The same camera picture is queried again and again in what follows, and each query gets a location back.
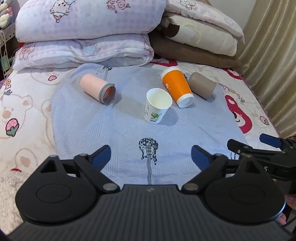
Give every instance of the cup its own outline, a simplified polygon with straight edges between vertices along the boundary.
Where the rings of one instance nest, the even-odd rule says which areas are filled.
[[[155,124],[159,123],[172,103],[172,97],[165,90],[160,88],[148,90],[144,113],[145,120]]]
[[[116,92],[114,84],[92,74],[84,75],[80,80],[80,86],[87,94],[102,104],[108,104]]]
[[[180,108],[190,106],[194,96],[182,71],[175,66],[168,67],[161,75],[161,80]]]
[[[204,99],[209,99],[214,92],[216,83],[194,72],[188,80],[190,89]]]

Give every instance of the finger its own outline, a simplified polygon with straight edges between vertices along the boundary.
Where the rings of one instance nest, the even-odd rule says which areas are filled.
[[[294,210],[296,210],[296,195],[295,194],[287,194],[285,195],[285,199],[287,204]]]
[[[286,215],[283,214],[283,213],[281,213],[281,215],[280,215],[280,217],[278,219],[278,223],[280,225],[285,225],[286,224],[286,220],[287,220]]]

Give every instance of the blue cloth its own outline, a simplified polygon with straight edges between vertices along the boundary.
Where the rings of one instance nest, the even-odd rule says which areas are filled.
[[[165,89],[160,73],[145,67],[83,64],[65,77],[51,101],[59,157],[91,154],[107,144],[111,147],[111,160],[102,173],[119,186],[126,183],[181,187],[200,172],[191,159],[193,145],[230,157],[226,146],[230,138],[246,143],[219,85],[210,100],[195,95],[194,103],[183,109],[173,102],[159,124],[146,122],[147,91]],[[79,87],[85,74],[115,84],[116,95],[108,105]]]

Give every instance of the plush toy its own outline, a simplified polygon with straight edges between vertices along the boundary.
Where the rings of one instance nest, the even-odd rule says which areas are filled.
[[[11,22],[12,17],[9,14],[9,9],[15,0],[0,1],[0,28],[6,28]]]

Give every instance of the white paper cup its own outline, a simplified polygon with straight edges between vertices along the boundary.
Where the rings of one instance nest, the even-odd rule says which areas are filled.
[[[150,123],[157,124],[171,107],[173,99],[168,92],[160,88],[148,90],[146,98],[144,118]]]

